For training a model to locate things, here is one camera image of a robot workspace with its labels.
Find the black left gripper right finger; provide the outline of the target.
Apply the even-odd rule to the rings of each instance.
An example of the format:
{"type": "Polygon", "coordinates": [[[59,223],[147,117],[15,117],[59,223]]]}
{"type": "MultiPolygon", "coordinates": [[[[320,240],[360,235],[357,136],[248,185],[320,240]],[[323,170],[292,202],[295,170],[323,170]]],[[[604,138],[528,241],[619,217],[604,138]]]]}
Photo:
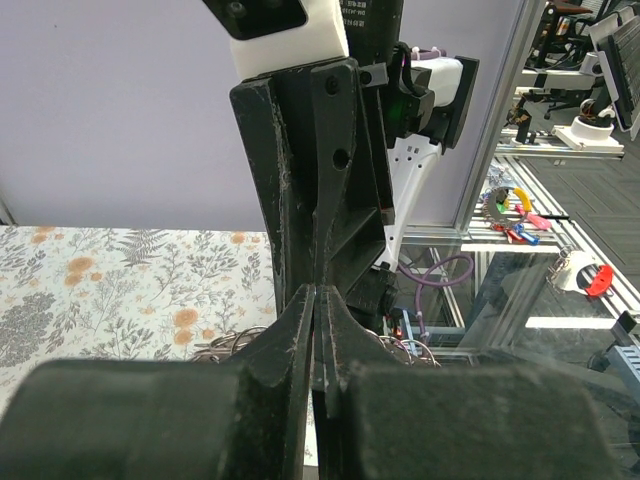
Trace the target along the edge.
{"type": "Polygon", "coordinates": [[[526,363],[408,366],[332,286],[314,306],[323,479],[616,479],[586,388],[526,363]]]}

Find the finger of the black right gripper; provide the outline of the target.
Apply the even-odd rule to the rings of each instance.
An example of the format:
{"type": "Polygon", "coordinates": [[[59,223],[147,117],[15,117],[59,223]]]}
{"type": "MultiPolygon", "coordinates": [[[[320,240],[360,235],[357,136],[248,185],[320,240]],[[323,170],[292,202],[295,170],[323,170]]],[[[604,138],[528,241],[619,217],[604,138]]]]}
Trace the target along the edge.
{"type": "Polygon", "coordinates": [[[313,211],[317,157],[312,101],[306,80],[252,79],[230,100],[270,242],[276,309],[313,281],[313,211]]]}
{"type": "Polygon", "coordinates": [[[353,136],[333,134],[327,144],[317,147],[317,180],[327,182],[329,191],[318,190],[314,212],[314,279],[333,285],[348,295],[384,250],[385,235],[377,195],[366,191],[353,203],[349,187],[352,163],[345,156],[353,148],[353,136]]]}

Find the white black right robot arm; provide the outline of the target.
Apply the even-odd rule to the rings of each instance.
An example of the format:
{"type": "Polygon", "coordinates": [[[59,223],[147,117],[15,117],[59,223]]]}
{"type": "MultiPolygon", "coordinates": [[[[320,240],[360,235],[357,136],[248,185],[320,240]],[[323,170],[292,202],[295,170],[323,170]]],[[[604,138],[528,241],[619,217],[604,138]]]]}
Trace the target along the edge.
{"type": "Polygon", "coordinates": [[[399,38],[400,1],[212,1],[271,244],[276,307],[300,287],[362,321],[394,301],[402,239],[459,140],[477,60],[399,38]]]}

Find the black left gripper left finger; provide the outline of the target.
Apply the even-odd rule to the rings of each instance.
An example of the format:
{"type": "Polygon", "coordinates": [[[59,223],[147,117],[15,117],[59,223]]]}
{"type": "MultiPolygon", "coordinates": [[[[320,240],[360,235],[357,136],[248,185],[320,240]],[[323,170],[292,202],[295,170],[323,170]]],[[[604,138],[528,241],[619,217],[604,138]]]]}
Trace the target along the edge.
{"type": "Polygon", "coordinates": [[[316,290],[221,363],[53,360],[1,420],[5,479],[299,479],[316,290]]]}

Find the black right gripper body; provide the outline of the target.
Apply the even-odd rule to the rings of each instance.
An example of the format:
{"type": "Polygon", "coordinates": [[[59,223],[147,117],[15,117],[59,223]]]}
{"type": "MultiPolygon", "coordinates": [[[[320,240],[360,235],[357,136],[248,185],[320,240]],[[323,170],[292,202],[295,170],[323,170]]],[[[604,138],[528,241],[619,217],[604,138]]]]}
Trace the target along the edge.
{"type": "Polygon", "coordinates": [[[353,148],[345,156],[352,163],[349,187],[353,203],[366,191],[377,195],[377,207],[384,220],[395,218],[393,190],[388,165],[388,99],[395,91],[389,81],[393,75],[387,64],[377,61],[364,65],[355,59],[330,59],[292,67],[272,74],[275,92],[284,118],[287,139],[294,163],[295,179],[303,181],[302,191],[311,202],[320,184],[317,170],[321,161],[317,147],[325,145],[333,134],[353,136],[353,148]]]}

